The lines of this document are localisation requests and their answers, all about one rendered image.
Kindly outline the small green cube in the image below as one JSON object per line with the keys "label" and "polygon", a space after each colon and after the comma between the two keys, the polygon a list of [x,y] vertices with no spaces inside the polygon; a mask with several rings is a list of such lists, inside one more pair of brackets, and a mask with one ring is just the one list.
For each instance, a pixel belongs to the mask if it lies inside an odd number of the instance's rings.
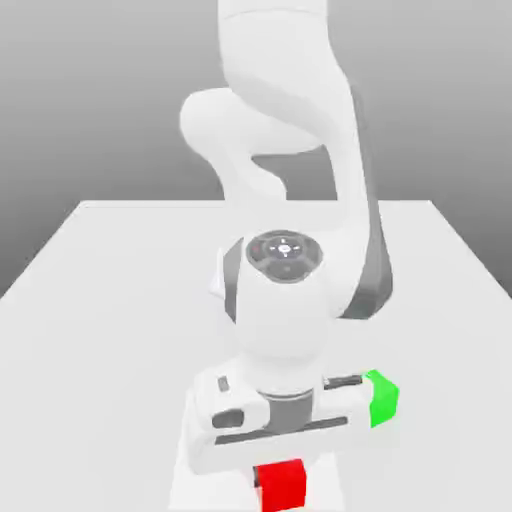
{"label": "small green cube", "polygon": [[373,386],[369,413],[370,427],[375,428],[395,416],[400,389],[376,369],[365,373],[363,378],[369,380]]}

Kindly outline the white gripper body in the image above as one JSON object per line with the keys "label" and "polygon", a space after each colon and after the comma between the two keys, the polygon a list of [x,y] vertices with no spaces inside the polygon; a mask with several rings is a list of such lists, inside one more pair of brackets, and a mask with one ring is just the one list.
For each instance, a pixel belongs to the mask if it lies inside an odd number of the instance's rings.
{"label": "white gripper body", "polygon": [[344,386],[320,393],[312,421],[296,432],[207,428],[189,399],[189,466],[199,475],[246,470],[294,459],[315,459],[348,448],[371,430],[370,386]]}

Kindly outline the small red cube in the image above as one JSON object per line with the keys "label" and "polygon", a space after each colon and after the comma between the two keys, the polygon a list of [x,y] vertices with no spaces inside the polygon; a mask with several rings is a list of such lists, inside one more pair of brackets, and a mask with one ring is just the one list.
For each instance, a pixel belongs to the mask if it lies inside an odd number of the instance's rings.
{"label": "small red cube", "polygon": [[301,459],[255,466],[253,473],[261,512],[282,512],[305,505],[307,473]]}

